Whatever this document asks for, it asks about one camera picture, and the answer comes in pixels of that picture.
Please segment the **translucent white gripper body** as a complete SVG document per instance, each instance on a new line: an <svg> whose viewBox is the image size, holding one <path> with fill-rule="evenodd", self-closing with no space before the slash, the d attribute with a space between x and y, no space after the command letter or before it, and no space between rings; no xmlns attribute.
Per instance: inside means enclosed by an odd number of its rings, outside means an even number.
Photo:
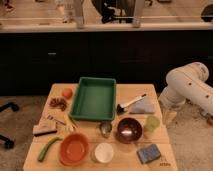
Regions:
<svg viewBox="0 0 213 171"><path fill-rule="evenodd" d="M162 109L163 124L164 125L170 124L177 115L177 107L176 106L166 107L165 105L161 105L161 109Z"/></svg>

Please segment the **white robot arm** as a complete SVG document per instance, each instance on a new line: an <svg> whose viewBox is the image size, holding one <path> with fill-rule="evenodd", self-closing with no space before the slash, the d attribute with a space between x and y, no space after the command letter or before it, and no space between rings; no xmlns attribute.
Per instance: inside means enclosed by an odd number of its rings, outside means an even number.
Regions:
<svg viewBox="0 0 213 171"><path fill-rule="evenodd" d="M162 120L168 125L186 102L190 100L202 109L202 114L213 117L213 87L206 84L209 70L201 62L193 62L169 71L167 86L159 96Z"/></svg>

